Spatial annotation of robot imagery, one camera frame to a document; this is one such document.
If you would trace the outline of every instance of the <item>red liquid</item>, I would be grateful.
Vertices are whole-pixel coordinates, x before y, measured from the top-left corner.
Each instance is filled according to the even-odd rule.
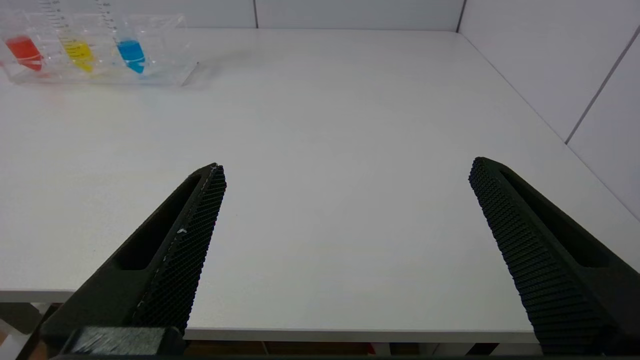
[[[4,43],[18,60],[18,64],[35,71],[42,69],[42,55],[29,37],[20,35]]]

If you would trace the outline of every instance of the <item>white table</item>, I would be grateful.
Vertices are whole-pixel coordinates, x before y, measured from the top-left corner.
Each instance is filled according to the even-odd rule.
[[[635,269],[639,222],[461,35],[203,29],[184,88],[0,86],[0,301],[64,301],[194,169],[228,188],[186,337],[533,342],[467,177]]]

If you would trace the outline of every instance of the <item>test tube rack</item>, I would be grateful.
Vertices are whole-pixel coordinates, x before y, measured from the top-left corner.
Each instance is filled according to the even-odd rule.
[[[11,44],[0,44],[0,66],[7,78],[21,83],[95,83],[114,85],[183,85],[196,61],[189,50],[185,18],[176,15],[128,15],[127,20],[144,49],[144,71],[138,74],[123,61],[113,34],[99,13],[68,13],[73,30],[86,40],[94,59],[92,71],[75,66],[44,13],[12,10],[24,22],[24,38],[30,38],[40,59],[17,59]]]

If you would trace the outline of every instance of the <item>white wall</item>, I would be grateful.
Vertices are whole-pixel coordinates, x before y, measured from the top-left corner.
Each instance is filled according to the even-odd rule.
[[[620,61],[569,147],[640,219],[640,39]]]
[[[37,12],[35,0],[13,0]],[[255,28],[253,0],[120,0],[122,10],[149,15],[183,13],[193,28]],[[93,0],[67,0],[74,12],[97,12]]]
[[[566,140],[639,24],[639,0],[468,0],[460,31]]]
[[[456,31],[463,0],[256,0],[261,28]]]

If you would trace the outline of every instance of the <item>yellow liquid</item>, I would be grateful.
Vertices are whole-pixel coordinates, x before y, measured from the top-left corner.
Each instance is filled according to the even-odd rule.
[[[95,58],[89,48],[89,44],[82,40],[73,40],[68,38],[61,38],[60,42],[75,66],[86,72],[93,71]]]

